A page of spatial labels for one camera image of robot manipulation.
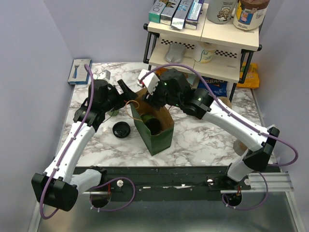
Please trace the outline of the green paper cup stack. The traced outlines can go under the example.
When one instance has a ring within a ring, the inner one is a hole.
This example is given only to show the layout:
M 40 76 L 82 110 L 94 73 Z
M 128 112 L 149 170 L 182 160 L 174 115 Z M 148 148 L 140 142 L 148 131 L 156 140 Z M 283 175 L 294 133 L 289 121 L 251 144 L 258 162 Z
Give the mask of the green paper cup stack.
M 107 112 L 109 116 L 115 117 L 119 114 L 119 110 L 111 110 Z

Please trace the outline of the single green paper cup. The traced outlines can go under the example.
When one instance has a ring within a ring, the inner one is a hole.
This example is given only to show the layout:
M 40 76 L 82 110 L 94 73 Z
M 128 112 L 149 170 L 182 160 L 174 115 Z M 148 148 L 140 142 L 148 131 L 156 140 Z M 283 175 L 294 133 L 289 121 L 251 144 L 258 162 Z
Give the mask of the single green paper cup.
M 140 116 L 141 120 L 144 122 L 144 124 L 150 124 L 154 121 L 155 117 L 152 114 L 142 114 Z

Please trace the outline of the black plastic lid stack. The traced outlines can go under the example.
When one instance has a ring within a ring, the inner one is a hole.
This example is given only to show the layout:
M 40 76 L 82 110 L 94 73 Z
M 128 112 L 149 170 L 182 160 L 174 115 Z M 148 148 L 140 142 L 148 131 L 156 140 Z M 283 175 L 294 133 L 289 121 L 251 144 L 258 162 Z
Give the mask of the black plastic lid stack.
M 129 136 L 131 129 L 128 123 L 120 121 L 114 124 L 112 131 L 115 137 L 122 139 Z

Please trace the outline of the brown paper bag green side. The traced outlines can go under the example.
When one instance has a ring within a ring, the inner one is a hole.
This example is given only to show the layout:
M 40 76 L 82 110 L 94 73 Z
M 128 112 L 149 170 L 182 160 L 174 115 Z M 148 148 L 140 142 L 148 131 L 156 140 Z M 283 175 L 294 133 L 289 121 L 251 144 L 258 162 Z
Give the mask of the brown paper bag green side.
M 174 120 L 166 107 L 156 110 L 143 101 L 146 92 L 145 88 L 137 91 L 137 97 L 125 104 L 125 111 L 133 119 L 149 153 L 154 156 L 171 146 Z

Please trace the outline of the single black plastic lid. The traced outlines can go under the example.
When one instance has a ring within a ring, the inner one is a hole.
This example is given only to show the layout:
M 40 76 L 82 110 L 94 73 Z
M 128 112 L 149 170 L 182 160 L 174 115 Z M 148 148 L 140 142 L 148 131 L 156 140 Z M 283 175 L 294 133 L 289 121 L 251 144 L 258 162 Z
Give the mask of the single black plastic lid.
M 157 135 L 161 132 L 161 123 L 157 118 L 152 123 L 145 125 L 150 130 L 151 135 Z

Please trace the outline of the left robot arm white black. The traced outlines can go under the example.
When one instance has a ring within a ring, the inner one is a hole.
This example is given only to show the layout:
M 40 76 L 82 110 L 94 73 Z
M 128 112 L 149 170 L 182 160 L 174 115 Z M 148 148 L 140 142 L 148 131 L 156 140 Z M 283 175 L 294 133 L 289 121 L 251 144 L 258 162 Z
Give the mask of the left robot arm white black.
M 80 194 L 89 189 L 101 191 L 110 185 L 103 168 L 90 167 L 81 174 L 73 173 L 86 145 L 105 120 L 105 114 L 137 98 L 123 80 L 117 83 L 122 93 L 105 80 L 95 80 L 89 86 L 88 97 L 75 112 L 63 146 L 42 174 L 34 174 L 31 184 L 40 207 L 48 205 L 56 210 L 70 211 Z

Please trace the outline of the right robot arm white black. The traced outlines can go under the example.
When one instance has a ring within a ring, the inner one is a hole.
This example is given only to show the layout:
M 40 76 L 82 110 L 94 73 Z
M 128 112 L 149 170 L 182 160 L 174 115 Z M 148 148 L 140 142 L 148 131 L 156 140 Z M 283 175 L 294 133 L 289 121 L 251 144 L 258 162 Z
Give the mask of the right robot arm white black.
M 246 145 L 245 153 L 222 177 L 225 188 L 234 189 L 246 175 L 267 167 L 279 129 L 254 124 L 215 99 L 205 88 L 192 89 L 184 74 L 176 69 L 169 69 L 160 77 L 147 72 L 138 80 L 147 89 L 143 101 L 153 108 L 159 110 L 167 104 L 179 107 L 185 114 L 220 127 Z

